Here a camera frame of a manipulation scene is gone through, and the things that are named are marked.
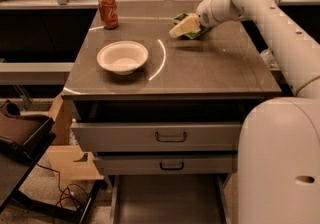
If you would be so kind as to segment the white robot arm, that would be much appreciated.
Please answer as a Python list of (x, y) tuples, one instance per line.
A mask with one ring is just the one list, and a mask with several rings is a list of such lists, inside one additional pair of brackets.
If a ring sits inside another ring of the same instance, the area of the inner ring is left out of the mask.
[(251, 20), (291, 88), (246, 117), (238, 149), (238, 224), (320, 224), (320, 44), (278, 0), (203, 0), (176, 38)]

